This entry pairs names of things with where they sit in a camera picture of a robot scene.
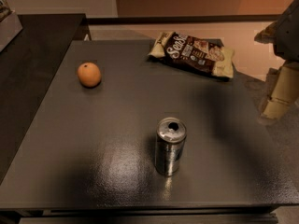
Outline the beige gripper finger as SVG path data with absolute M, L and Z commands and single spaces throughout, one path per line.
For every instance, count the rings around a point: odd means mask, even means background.
M 254 37 L 254 40 L 262 44 L 274 43 L 276 40 L 276 29 L 277 23 L 274 21 L 271 24 L 269 24 L 266 28 L 261 30 L 261 32 L 259 32 Z
M 259 105 L 258 121 L 274 124 L 298 102 L 299 62 L 286 61 L 279 69 L 270 68 Z

